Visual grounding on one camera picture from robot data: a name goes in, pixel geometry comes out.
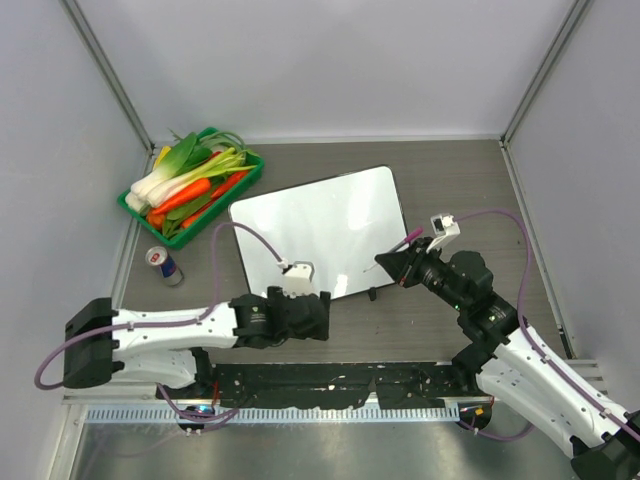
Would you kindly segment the white marker with pink cap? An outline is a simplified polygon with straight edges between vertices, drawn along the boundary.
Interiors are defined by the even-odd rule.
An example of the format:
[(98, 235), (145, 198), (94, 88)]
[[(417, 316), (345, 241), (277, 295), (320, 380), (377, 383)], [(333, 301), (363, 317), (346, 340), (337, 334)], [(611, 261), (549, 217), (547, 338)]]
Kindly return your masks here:
[[(395, 252), (399, 251), (402, 247), (409, 245), (413, 240), (418, 238), (423, 232), (424, 232), (424, 228), (423, 227), (418, 227), (418, 228), (412, 230), (405, 238), (403, 238), (396, 245), (394, 245), (388, 251), (386, 251), (386, 253), (395, 253)], [(374, 268), (377, 268), (378, 266), (379, 266), (379, 262), (377, 260), (375, 260), (372, 265), (370, 265), (369, 267), (367, 267), (367, 268), (365, 268), (363, 270), (363, 273), (367, 273), (367, 272), (373, 270)]]

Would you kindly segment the white whiteboard with black frame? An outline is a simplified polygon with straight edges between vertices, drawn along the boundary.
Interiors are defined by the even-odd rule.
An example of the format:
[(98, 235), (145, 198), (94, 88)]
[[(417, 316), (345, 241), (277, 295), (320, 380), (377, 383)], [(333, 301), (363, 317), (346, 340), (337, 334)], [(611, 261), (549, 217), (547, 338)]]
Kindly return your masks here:
[(262, 235), (282, 258), (313, 266), (311, 284), (338, 299), (391, 284), (375, 264), (408, 234), (390, 167), (382, 165), (246, 198), (229, 207), (249, 289), (281, 284)]

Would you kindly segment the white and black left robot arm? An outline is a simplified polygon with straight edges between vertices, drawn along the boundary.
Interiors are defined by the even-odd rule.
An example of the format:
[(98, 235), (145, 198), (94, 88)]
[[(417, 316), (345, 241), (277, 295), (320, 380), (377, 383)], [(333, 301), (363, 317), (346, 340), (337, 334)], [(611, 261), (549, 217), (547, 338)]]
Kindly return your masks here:
[(109, 298), (90, 301), (65, 326), (62, 384), (68, 389), (112, 379), (160, 383), (190, 398), (205, 397), (212, 373), (196, 349), (265, 349), (289, 339), (329, 337), (331, 295), (245, 294), (212, 309), (140, 312), (115, 310)]

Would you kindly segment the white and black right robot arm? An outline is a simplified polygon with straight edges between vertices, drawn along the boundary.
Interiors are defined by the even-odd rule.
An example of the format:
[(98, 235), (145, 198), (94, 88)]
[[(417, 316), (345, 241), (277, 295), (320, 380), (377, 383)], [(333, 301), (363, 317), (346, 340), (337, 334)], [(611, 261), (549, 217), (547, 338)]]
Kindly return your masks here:
[(516, 411), (570, 459), (580, 479), (639, 475), (639, 415), (630, 413), (572, 369), (519, 310), (493, 289), (482, 256), (459, 251), (443, 261), (419, 238), (409, 248), (375, 257), (399, 286), (423, 285), (457, 313), (470, 343), (452, 363), (457, 391), (479, 390)]

